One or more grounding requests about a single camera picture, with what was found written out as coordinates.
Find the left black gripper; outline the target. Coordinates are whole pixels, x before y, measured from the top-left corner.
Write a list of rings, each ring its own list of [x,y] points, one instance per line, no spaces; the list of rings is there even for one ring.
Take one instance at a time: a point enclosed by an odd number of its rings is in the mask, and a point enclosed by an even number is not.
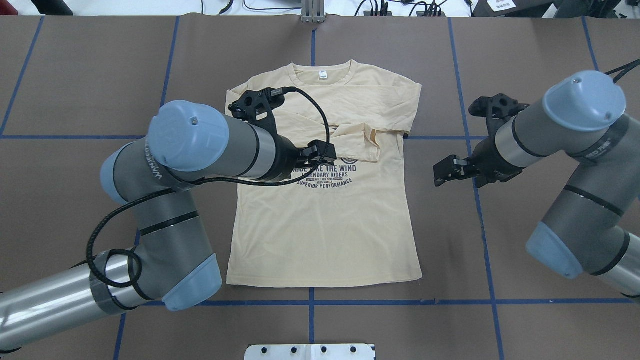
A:
[[[333,143],[313,140],[306,147],[296,148],[290,140],[278,134],[271,135],[271,141],[261,146],[260,150],[267,155],[261,182],[290,180],[297,162],[298,168],[314,168],[325,164],[333,166],[338,159]]]

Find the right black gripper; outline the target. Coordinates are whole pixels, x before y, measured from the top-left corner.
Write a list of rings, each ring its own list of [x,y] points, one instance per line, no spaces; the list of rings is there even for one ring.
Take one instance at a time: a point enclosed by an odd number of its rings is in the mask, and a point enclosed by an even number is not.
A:
[[[482,188],[485,185],[496,182],[509,182],[524,170],[506,161],[500,155],[494,139],[486,137],[473,150],[467,158],[471,166],[476,169],[474,185]],[[463,181],[473,178],[471,168],[466,159],[460,159],[457,155],[449,155],[433,166],[434,186],[441,187],[445,183]]]

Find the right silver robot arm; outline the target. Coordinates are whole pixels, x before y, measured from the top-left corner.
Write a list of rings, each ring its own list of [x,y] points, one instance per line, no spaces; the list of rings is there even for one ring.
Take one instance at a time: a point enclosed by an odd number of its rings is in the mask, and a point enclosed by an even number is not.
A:
[[[579,71],[534,104],[499,93],[480,96],[471,116],[487,137],[467,158],[449,155],[433,166],[436,187],[474,179],[476,188],[505,183],[563,152],[578,163],[526,242],[527,253],[573,280],[588,274],[639,302],[638,235],[619,225],[639,196],[639,121],[626,112],[618,78]]]

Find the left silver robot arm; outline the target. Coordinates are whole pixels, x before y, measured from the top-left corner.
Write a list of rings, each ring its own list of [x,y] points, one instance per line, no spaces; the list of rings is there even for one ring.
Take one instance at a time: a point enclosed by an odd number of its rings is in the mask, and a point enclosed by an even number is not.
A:
[[[277,187],[336,160],[325,139],[295,146],[278,133],[284,96],[250,92],[231,116],[205,104],[162,105],[146,137],[122,146],[100,170],[119,204],[94,228],[83,262],[1,295],[1,354],[160,300],[171,312],[199,305],[222,286],[192,189],[206,183]]]

